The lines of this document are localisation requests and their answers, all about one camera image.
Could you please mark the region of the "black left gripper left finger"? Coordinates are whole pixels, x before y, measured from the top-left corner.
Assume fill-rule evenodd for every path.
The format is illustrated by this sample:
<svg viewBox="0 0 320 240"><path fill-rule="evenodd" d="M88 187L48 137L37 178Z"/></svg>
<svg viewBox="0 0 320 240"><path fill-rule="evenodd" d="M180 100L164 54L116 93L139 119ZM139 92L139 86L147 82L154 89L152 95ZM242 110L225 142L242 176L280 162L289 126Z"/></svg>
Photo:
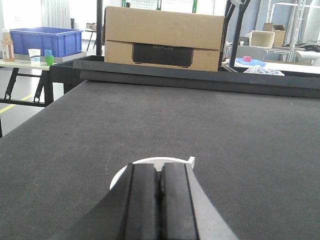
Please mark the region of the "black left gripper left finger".
<svg viewBox="0 0 320 240"><path fill-rule="evenodd" d="M158 179L152 164L125 167L106 196L53 240L156 240Z"/></svg>

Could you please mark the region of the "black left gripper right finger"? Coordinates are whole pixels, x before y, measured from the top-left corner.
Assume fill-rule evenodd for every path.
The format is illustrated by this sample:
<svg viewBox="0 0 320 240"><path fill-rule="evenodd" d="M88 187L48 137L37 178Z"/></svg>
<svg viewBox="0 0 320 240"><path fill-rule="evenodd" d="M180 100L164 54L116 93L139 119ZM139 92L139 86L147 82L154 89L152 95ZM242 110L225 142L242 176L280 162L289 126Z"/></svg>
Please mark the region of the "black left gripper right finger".
<svg viewBox="0 0 320 240"><path fill-rule="evenodd" d="M165 163L160 175L162 240L236 240L213 206L193 170L185 163Z"/></svg>

